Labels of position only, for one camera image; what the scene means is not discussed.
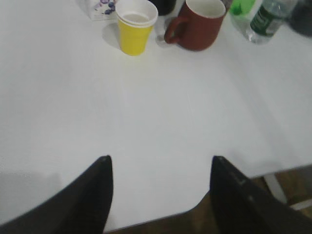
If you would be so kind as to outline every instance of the mug handle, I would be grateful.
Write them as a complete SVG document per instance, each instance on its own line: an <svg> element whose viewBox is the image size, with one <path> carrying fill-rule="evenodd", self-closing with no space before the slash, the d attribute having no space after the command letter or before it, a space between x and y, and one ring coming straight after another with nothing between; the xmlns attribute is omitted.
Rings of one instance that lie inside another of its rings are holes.
<svg viewBox="0 0 312 234"><path fill-rule="evenodd" d="M172 34L175 32L176 28L179 26L179 24L181 23L187 23L189 21L188 18L186 17L176 17L175 19L173 19L167 30L166 30L166 33L165 33L165 41L168 43L168 44L174 44L174 43L178 43L180 41L180 37L175 35L172 37Z"/></svg>

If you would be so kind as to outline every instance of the white tablecloth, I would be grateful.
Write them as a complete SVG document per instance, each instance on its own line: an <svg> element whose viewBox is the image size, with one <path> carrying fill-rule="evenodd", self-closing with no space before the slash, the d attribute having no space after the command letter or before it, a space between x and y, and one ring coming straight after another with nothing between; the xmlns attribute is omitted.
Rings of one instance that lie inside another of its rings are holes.
<svg viewBox="0 0 312 234"><path fill-rule="evenodd" d="M311 39L282 26L254 45L227 16L190 52L158 41L165 20L131 57L116 22L74 0L0 1L1 223L101 155L114 168L107 231L194 207L213 155L248 176L312 163Z"/></svg>

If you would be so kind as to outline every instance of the cup rim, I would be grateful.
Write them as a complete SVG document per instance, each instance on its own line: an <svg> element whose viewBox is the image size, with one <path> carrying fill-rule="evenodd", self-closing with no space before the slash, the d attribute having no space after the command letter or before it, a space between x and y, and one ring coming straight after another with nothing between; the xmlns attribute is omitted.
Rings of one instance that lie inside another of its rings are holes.
<svg viewBox="0 0 312 234"><path fill-rule="evenodd" d="M145 24L145 25L135 25L135 24L130 24L126 21L124 21L122 18L120 18L118 15L117 15L117 18L118 20L120 20L122 23L126 24L127 26L130 26L130 27L133 27L133 28L148 28L148 27L151 27L154 25L155 22L151 22L149 24Z"/></svg>
<svg viewBox="0 0 312 234"><path fill-rule="evenodd" d="M222 6L223 6L223 7L222 7L222 8L223 8L222 14L219 14L219 15L216 15L216 16L205 16L205 15L202 15L202 14L200 14L200 13L194 11L194 10L189 6L189 4L188 4L189 1L192 1L192 0L185 0L185 4L187 5L187 7L188 7L192 12L194 12L194 14L196 14L196 15L198 15L198 16L201 16L201 17L204 17L204 18L206 18L206 19L218 19L218 18L220 18L220 17L223 17L223 16L225 15L225 13L226 13L226 7L225 7L223 1L221 1L221 0L214 0L214 1L218 1L218 2L221 3Z"/></svg>
<svg viewBox="0 0 312 234"><path fill-rule="evenodd" d="M145 28L147 25L151 26L151 25L153 25L153 24L156 22L156 20L157 20L157 18L158 18L158 10L157 10L156 6L155 6L153 3L151 3L150 1L146 0L146 4L148 4L148 5L150 5L151 7L154 8L156 15L155 15L155 17L154 17L153 19L151 19L151 20L149 20L149 21L146 21L146 22L143 22L143 23L128 20L128 19L126 19L125 17L123 17L123 16L118 12L118 5L121 4L121 2L123 2L123 1L129 1L129 0L119 0L119 1L117 1L117 3L116 3L116 14L117 14L118 18L119 18L121 21L123 21L123 23L126 23L126 24L129 25L129 26L142 26L143 28Z"/></svg>

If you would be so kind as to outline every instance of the white cup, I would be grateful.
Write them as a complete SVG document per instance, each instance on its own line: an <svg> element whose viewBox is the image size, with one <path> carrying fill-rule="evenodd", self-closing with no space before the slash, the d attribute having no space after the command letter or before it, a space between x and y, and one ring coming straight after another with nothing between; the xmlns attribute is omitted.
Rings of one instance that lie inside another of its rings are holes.
<svg viewBox="0 0 312 234"><path fill-rule="evenodd" d="M125 24L137 27L152 26L158 18L157 8L148 0L119 0L116 13Z"/></svg>

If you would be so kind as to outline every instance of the black mug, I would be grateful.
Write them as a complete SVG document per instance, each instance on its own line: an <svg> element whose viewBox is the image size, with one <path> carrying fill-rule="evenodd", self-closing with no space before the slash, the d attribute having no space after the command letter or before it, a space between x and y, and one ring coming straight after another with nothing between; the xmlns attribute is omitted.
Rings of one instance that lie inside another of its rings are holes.
<svg viewBox="0 0 312 234"><path fill-rule="evenodd" d="M292 12L290 26L300 34L312 37L312 0L300 0Z"/></svg>
<svg viewBox="0 0 312 234"><path fill-rule="evenodd" d="M173 11L176 0L149 0L152 2L158 10L158 14L160 16L164 16Z"/></svg>

